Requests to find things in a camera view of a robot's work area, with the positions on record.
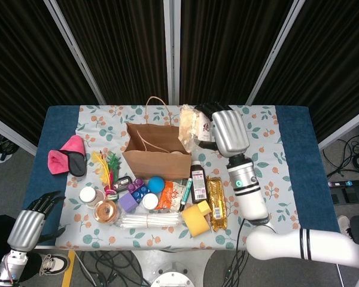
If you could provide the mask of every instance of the yellow sponge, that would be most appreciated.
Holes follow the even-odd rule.
[[[203,216],[206,216],[207,214],[209,214],[211,212],[210,206],[206,200],[198,203],[197,205],[198,205],[199,211],[201,211]]]
[[[206,200],[182,211],[182,218],[189,228],[191,236],[196,237],[210,229],[210,226],[204,217],[210,212],[211,209]]]

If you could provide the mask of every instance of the table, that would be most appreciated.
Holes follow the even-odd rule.
[[[255,164],[271,221],[278,232],[293,228],[338,231],[333,204],[325,179],[317,142],[308,109],[298,106],[232,106],[244,117],[251,146],[247,151]],[[125,122],[168,124],[162,106],[149,106],[149,119],[144,106],[54,106],[48,110],[38,152],[34,161],[24,206],[44,192],[65,190],[67,199],[56,206],[45,224],[45,232],[65,225],[65,233],[57,241],[46,242],[60,248],[75,249],[233,249],[242,220],[232,196],[226,159],[219,153],[198,150],[193,153],[204,165],[206,174],[220,176],[225,185],[228,207],[228,229],[190,238],[186,226],[164,230],[121,230],[98,225],[90,210],[78,200],[80,187],[101,184],[93,173],[96,167],[88,161],[87,176],[51,176],[47,169],[47,153],[60,148],[71,135],[80,135],[87,152],[92,149],[121,155],[127,145]],[[178,106],[169,106],[174,123],[178,123]],[[120,175],[129,173],[123,160]],[[252,227],[245,224],[242,241]]]

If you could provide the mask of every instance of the white container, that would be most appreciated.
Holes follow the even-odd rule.
[[[117,205],[111,200],[99,201],[93,210],[93,217],[97,222],[110,225],[116,222],[119,215]]]
[[[105,194],[101,190],[95,190],[93,187],[84,187],[80,191],[80,200],[89,208],[95,208],[97,202],[105,199]]]
[[[142,198],[142,205],[147,210],[153,210],[158,205],[158,197],[153,193],[148,193]]]

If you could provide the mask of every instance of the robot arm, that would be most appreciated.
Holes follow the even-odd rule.
[[[54,234],[40,236],[54,205],[65,198],[61,196],[53,199],[59,193],[60,191],[55,191],[44,194],[20,212],[8,238],[11,252],[4,255],[0,263],[0,286],[16,286],[28,261],[27,252],[38,242],[58,237],[65,231],[65,228],[61,228]]]
[[[250,143],[241,115],[219,104],[196,108],[213,121],[218,150],[229,159],[227,171],[241,214],[255,226],[246,240],[247,251],[254,258],[294,257],[359,268],[359,245],[343,234],[308,229],[277,234],[269,222],[254,165],[244,156]]]

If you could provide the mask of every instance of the purple object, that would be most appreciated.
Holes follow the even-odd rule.
[[[130,193],[134,193],[138,188],[144,186],[145,186],[144,181],[141,178],[136,178],[134,182],[132,182],[127,186],[127,190],[129,190]]]
[[[133,183],[127,186],[127,190],[129,190],[138,203],[141,202],[146,193],[150,192],[141,178],[136,178]]]
[[[126,193],[123,197],[121,197],[118,200],[118,203],[127,213],[135,210],[136,207],[138,206],[137,201],[130,193]]]

